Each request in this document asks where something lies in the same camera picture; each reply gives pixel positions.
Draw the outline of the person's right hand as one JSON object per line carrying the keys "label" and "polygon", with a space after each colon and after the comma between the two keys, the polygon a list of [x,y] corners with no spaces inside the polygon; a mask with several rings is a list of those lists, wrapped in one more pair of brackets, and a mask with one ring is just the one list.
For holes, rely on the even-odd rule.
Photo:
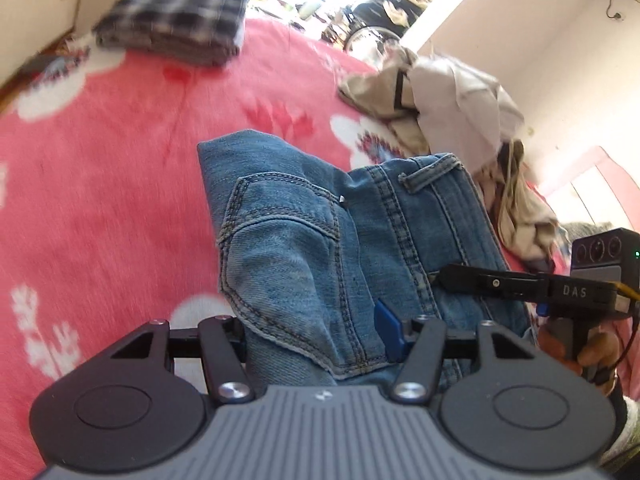
{"label": "person's right hand", "polygon": [[620,341],[614,334],[604,330],[590,337],[576,361],[565,357],[566,350],[562,342],[549,332],[547,326],[538,330],[538,346],[578,376],[585,367],[611,367],[620,357]]}

